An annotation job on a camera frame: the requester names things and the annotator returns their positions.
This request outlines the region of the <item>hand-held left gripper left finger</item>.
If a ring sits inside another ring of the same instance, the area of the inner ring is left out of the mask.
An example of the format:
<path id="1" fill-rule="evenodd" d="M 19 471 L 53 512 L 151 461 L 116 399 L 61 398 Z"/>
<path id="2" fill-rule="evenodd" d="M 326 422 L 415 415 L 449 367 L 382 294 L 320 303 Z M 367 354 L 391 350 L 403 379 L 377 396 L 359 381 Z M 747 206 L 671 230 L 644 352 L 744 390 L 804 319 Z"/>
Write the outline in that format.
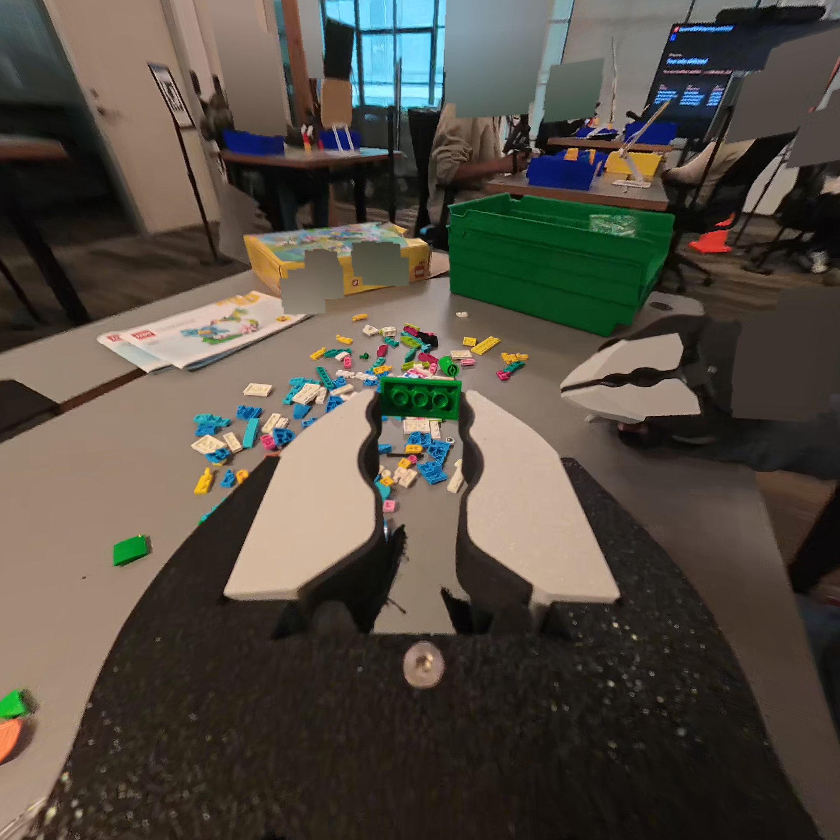
<path id="1" fill-rule="evenodd" d="M 396 574 L 380 474 L 378 391 L 358 392 L 285 447 L 224 587 L 234 602 L 280 602 L 309 624 L 339 603 L 370 632 Z"/>

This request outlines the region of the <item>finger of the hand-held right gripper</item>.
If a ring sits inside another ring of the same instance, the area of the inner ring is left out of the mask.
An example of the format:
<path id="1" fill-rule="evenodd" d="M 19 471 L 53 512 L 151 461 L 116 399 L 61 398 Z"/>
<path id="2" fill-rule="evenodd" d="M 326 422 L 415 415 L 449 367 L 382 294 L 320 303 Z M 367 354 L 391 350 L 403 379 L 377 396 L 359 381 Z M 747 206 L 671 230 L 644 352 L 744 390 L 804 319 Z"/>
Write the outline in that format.
<path id="1" fill-rule="evenodd" d="M 625 423 L 657 417 L 698 417 L 700 399 L 678 376 L 667 375 L 638 384 L 626 374 L 562 385 L 561 397 L 588 414 Z"/>
<path id="2" fill-rule="evenodd" d="M 620 339 L 579 364 L 560 387 L 581 387 L 602 382 L 611 375 L 633 376 L 639 371 L 674 371 L 679 368 L 684 351 L 684 344 L 676 332 L 642 339 Z"/>

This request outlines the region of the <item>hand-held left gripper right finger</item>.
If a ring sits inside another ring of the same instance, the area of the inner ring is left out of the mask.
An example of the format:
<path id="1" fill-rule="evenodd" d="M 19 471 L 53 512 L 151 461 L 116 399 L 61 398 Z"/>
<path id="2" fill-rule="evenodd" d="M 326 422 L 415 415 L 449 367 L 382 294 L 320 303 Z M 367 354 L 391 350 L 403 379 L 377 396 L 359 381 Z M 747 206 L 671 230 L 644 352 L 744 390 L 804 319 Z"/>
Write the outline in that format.
<path id="1" fill-rule="evenodd" d="M 456 576 L 470 604 L 612 604 L 618 585 L 556 450 L 478 391 L 461 396 Z"/>

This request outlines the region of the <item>green toy brick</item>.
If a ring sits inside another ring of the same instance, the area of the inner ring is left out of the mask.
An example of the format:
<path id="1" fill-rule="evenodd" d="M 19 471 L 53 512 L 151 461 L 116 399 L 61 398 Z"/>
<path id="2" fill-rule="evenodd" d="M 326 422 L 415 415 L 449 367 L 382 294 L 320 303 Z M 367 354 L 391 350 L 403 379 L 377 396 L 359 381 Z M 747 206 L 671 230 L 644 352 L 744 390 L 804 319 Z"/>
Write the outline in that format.
<path id="1" fill-rule="evenodd" d="M 394 417 L 455 421 L 462 383 L 457 380 L 386 376 L 380 380 L 381 412 Z"/>

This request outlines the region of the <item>grey desk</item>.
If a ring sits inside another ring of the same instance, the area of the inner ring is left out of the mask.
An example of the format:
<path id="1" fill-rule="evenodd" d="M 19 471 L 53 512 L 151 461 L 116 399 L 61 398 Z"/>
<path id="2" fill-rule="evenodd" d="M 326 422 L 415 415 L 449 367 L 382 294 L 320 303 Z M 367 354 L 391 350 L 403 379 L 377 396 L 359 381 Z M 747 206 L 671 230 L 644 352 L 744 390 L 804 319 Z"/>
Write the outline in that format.
<path id="1" fill-rule="evenodd" d="M 36 838 L 817 838 L 739 663 L 688 580 L 767 531 L 750 474 L 626 450 L 561 403 L 600 340 L 467 303 L 444 281 L 372 292 L 198 372 L 145 376 L 2 445 L 2 692 L 37 729 L 2 765 L 2 829 Z M 278 638 L 281 606 L 224 585 L 274 470 L 194 498 L 193 415 L 313 375 L 351 312 L 447 350 L 495 333 L 465 387 L 542 435 L 623 591 L 564 635 L 443 636 L 459 496 L 421 479 L 378 634 Z M 150 554 L 115 568 L 138 534 Z"/>

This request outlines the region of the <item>stacked green plastic bins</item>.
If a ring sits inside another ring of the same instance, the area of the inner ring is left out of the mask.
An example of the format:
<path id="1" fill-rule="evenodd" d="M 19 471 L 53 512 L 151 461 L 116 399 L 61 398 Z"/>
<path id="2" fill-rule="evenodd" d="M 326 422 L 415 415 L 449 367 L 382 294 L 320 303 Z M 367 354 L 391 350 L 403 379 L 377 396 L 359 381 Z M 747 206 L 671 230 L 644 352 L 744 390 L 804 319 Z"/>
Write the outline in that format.
<path id="1" fill-rule="evenodd" d="M 607 337 L 654 290 L 670 213 L 497 194 L 448 210 L 450 290 Z"/>

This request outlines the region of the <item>pile of small toy bricks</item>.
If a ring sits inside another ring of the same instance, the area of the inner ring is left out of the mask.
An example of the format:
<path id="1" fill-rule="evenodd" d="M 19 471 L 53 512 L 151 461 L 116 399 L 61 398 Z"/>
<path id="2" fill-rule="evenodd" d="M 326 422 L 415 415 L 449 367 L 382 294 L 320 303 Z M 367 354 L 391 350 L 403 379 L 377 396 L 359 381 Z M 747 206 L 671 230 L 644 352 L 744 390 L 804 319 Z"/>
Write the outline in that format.
<path id="1" fill-rule="evenodd" d="M 383 345 L 378 352 L 380 355 L 374 360 L 375 364 L 366 371 L 352 372 L 349 369 L 342 368 L 336 374 L 336 377 L 330 378 L 323 368 L 317 367 L 318 379 L 311 380 L 306 377 L 292 378 L 290 380 L 289 393 L 283 398 L 283 405 L 290 406 L 294 418 L 300 422 L 301 430 L 310 427 L 318 418 L 310 416 L 309 419 L 305 417 L 310 413 L 314 404 L 323 404 L 324 414 L 331 412 L 336 407 L 341 406 L 349 401 L 355 394 L 354 386 L 346 380 L 353 379 L 362 382 L 365 386 L 378 386 L 378 390 L 382 390 L 382 380 L 389 378 L 392 373 L 392 365 L 387 364 L 387 359 L 384 352 L 389 347 L 398 348 L 399 343 L 394 336 L 396 335 L 394 329 L 388 328 L 381 331 L 383 337 Z M 453 350 L 449 356 L 437 359 L 428 350 L 431 350 L 432 339 L 436 339 L 431 333 L 421 333 L 415 329 L 412 324 L 406 324 L 405 329 L 400 333 L 400 341 L 410 350 L 406 353 L 404 363 L 402 365 L 402 374 L 409 379 L 418 380 L 454 380 L 461 368 L 473 368 L 475 366 L 474 356 L 477 354 L 488 353 L 493 350 L 499 343 L 500 339 L 496 337 L 488 337 L 482 342 L 476 343 L 476 339 L 464 337 L 464 346 L 467 350 Z M 353 358 L 348 355 L 348 350 L 345 348 L 331 349 L 329 352 L 325 348 L 321 348 L 318 352 L 311 355 L 314 361 L 326 360 L 327 357 L 334 357 L 336 360 L 341 357 L 343 363 L 350 364 Z M 497 372 L 497 377 L 501 382 L 506 382 L 510 379 L 513 373 L 525 366 L 529 360 L 527 353 L 513 353 L 501 352 L 500 357 L 505 363 L 505 366 Z M 269 394 L 271 388 L 269 385 L 258 385 L 251 383 L 245 389 L 245 396 L 262 396 Z M 427 434 L 427 432 L 412 431 L 409 434 L 411 440 L 408 445 L 408 452 L 420 453 L 421 444 L 423 446 L 433 445 L 433 449 L 438 447 L 439 433 L 438 426 L 443 422 L 444 408 L 436 409 L 437 414 L 434 415 L 433 421 L 417 421 L 420 425 L 424 425 L 427 429 L 428 425 L 434 426 L 434 434 Z M 274 452 L 278 448 L 283 448 L 294 439 L 295 435 L 289 429 L 289 418 L 280 413 L 269 414 L 267 420 L 260 421 L 263 414 L 261 406 L 238 405 L 236 409 L 235 419 L 246 423 L 245 431 L 241 442 L 239 442 L 236 434 L 225 431 L 233 422 L 231 418 L 216 416 L 210 413 L 199 413 L 194 416 L 193 421 L 196 424 L 196 441 L 194 448 L 200 449 L 204 453 L 208 462 L 212 466 L 224 466 L 227 461 L 236 453 L 242 451 L 244 448 L 251 448 L 256 445 L 257 439 L 264 445 L 266 451 Z M 224 431 L 221 438 L 216 438 L 215 433 L 219 430 Z M 219 486 L 222 488 L 236 488 L 247 477 L 249 473 L 246 469 L 235 471 L 228 468 L 222 477 Z M 207 494 L 214 485 L 215 473 L 211 466 L 206 467 L 202 477 L 198 480 L 195 488 L 197 495 Z"/>

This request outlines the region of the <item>yellow plastic bin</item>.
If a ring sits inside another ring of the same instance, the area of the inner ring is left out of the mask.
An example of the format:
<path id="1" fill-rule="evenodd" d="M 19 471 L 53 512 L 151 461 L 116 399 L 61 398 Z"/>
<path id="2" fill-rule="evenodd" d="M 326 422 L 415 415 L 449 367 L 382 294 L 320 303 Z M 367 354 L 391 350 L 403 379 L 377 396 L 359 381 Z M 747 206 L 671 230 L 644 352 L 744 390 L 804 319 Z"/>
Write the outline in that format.
<path id="1" fill-rule="evenodd" d="M 664 156 L 657 152 L 622 153 L 617 150 L 606 159 L 604 173 L 621 175 L 630 180 L 648 181 L 657 173 Z"/>

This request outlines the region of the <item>yellow toy brick box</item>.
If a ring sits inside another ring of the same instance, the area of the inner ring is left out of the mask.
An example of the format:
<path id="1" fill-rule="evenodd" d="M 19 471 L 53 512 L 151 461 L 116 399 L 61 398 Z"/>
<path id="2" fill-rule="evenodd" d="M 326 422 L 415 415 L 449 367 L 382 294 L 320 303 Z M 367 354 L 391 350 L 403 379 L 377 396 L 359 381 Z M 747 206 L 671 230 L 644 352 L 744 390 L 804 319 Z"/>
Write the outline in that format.
<path id="1" fill-rule="evenodd" d="M 307 252 L 320 249 L 337 255 L 345 297 L 400 285 L 400 280 L 371 282 L 355 268 L 352 249 L 362 242 L 398 244 L 401 260 L 406 265 L 398 274 L 405 275 L 409 284 L 428 278 L 429 246 L 420 238 L 409 237 L 405 227 L 395 224 L 368 222 L 244 236 L 251 269 L 276 297 L 280 297 L 281 285 L 290 273 L 305 266 Z"/>

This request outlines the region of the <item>dark monitor screen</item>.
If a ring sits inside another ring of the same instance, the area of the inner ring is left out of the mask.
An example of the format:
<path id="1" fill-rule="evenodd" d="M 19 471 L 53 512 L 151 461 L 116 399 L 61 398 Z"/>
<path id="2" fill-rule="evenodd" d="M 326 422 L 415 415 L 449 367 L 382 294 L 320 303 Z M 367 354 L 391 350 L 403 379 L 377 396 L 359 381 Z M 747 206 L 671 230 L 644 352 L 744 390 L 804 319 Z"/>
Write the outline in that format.
<path id="1" fill-rule="evenodd" d="M 644 116 L 665 106 L 656 122 L 673 123 L 676 137 L 695 140 L 705 135 L 737 69 L 741 30 L 736 24 L 672 25 Z"/>

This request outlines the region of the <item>orange toy piece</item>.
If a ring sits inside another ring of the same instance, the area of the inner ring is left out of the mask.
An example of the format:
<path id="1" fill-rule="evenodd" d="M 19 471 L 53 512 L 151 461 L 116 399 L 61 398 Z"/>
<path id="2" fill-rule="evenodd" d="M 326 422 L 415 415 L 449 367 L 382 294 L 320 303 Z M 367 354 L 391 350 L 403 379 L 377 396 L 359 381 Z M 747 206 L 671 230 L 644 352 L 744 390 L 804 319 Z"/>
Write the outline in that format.
<path id="1" fill-rule="evenodd" d="M 1 720 L 1 765 L 16 759 L 31 743 L 37 721 L 30 716 Z"/>

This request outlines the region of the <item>glass window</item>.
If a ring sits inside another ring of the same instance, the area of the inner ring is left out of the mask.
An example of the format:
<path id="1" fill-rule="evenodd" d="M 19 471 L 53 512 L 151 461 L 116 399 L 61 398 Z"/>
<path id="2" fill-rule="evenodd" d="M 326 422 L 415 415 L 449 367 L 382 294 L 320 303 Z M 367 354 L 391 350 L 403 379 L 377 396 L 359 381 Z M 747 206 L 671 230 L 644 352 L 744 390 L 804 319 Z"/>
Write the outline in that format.
<path id="1" fill-rule="evenodd" d="M 353 31 L 350 83 L 355 106 L 440 103 L 444 90 L 446 1 L 298 1 L 308 74 L 324 77 L 328 20 Z"/>

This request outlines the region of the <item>white door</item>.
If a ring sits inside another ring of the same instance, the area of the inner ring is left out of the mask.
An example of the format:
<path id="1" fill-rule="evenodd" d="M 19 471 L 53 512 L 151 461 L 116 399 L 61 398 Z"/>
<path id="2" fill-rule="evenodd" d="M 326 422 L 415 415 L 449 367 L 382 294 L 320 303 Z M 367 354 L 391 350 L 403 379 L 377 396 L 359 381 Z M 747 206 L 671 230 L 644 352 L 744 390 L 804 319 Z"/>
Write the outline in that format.
<path id="1" fill-rule="evenodd" d="M 97 128 L 125 206 L 139 230 L 162 234 L 218 219 L 215 177 L 197 131 L 179 135 L 149 64 L 171 71 L 185 102 L 174 18 L 157 1 L 48 1 L 45 9 Z"/>

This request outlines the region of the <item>beige cardboard panel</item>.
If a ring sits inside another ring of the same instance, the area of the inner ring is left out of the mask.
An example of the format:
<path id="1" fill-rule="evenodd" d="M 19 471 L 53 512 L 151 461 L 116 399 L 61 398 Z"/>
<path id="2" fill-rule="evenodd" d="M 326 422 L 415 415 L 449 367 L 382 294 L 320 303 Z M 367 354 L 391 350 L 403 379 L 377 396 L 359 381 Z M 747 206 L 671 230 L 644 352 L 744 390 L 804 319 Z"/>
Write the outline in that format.
<path id="1" fill-rule="evenodd" d="M 323 78 L 320 88 L 321 121 L 325 130 L 349 128 L 353 119 L 350 80 Z"/>

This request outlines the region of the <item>black sign stand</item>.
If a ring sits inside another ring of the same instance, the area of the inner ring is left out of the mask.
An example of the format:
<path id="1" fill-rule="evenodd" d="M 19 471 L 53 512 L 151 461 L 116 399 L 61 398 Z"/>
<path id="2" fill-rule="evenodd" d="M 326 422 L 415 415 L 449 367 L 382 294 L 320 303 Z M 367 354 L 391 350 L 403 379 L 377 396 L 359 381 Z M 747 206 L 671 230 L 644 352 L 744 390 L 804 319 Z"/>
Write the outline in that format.
<path id="1" fill-rule="evenodd" d="M 198 131 L 198 127 L 193 119 L 192 113 L 186 105 L 181 89 L 175 81 L 170 68 L 166 65 L 153 62 L 148 63 L 148 68 L 152 78 L 154 79 L 155 85 L 161 94 L 167 111 L 170 114 L 176 139 L 181 150 L 186 177 L 192 189 L 193 199 L 199 213 L 206 242 L 209 247 L 211 259 L 202 261 L 202 264 L 206 266 L 226 266 L 230 263 L 230 259 L 220 255 L 217 250 L 214 234 L 207 217 L 203 198 L 193 169 L 192 159 L 186 148 L 186 142 L 184 140 L 185 133 L 196 133 Z"/>

